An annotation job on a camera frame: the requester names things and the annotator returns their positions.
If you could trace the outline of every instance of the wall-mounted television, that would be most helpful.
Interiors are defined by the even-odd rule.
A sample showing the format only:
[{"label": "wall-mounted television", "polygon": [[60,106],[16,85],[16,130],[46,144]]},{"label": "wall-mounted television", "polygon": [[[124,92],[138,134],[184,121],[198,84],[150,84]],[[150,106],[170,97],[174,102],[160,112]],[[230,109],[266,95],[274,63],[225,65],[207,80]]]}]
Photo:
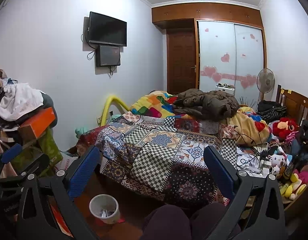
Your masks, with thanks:
[{"label": "wall-mounted television", "polygon": [[127,22],[90,12],[88,37],[90,43],[126,47]]}]

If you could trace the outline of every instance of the patchwork tablecloth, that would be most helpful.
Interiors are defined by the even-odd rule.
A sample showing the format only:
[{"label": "patchwork tablecloth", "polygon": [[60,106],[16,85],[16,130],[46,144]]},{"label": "patchwork tablecloth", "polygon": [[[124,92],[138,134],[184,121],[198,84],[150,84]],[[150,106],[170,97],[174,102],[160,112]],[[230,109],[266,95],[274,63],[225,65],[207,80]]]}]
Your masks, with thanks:
[{"label": "patchwork tablecloth", "polygon": [[104,157],[100,173],[130,190],[183,208],[201,208],[215,201],[228,203],[204,163],[203,152],[213,145],[235,165],[232,130],[218,122],[128,112],[83,134],[77,147],[83,154],[96,145]]}]

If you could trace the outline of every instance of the door frame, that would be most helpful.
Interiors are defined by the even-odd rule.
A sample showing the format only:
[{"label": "door frame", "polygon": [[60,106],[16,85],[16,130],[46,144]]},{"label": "door frame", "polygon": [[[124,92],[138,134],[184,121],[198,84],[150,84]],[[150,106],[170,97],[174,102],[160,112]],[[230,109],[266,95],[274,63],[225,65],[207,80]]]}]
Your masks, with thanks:
[{"label": "door frame", "polygon": [[167,77],[166,77],[166,82],[167,82],[167,92],[170,91],[170,65],[169,65],[169,35],[172,33],[176,33],[178,31],[193,31],[194,33],[194,38],[196,40],[196,34],[195,34],[195,29],[194,28],[175,28],[175,29],[166,29],[166,66],[167,66]]},{"label": "door frame", "polygon": [[[233,24],[238,24],[238,25],[245,25],[249,27],[253,27],[256,29],[259,29],[262,31],[262,38],[263,38],[263,56],[264,56],[264,67],[267,68],[267,62],[266,62],[266,42],[265,42],[265,32],[264,32],[264,27],[260,28],[259,26],[255,26],[253,24],[243,24],[240,22],[235,22],[231,20],[212,20],[212,19],[207,19],[207,18],[194,18],[194,29],[195,29],[195,42],[196,42],[196,81],[195,81],[195,88],[199,89],[199,74],[200,74],[200,59],[199,59],[199,32],[198,32],[198,21],[206,21],[206,22],[227,22],[227,23],[233,23]],[[261,100],[264,99],[264,93],[261,93]]]}]

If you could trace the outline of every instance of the white towel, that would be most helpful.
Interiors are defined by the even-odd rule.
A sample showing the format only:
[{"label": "white towel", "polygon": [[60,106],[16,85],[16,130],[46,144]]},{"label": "white towel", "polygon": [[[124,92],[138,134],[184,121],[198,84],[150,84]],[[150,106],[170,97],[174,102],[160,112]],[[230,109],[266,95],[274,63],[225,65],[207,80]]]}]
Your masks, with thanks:
[{"label": "white towel", "polygon": [[41,92],[27,83],[8,85],[4,87],[4,92],[0,103],[0,117],[6,121],[15,121],[43,105]]}]

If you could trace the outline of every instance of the trash can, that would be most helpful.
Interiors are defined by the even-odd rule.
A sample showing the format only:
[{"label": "trash can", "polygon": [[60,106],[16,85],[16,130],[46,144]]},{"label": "trash can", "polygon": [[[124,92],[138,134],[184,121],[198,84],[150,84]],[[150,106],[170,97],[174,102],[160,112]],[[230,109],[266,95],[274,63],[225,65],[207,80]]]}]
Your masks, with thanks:
[{"label": "trash can", "polygon": [[94,217],[106,224],[115,224],[120,219],[118,202],[107,194],[97,195],[90,201],[90,211]]}]

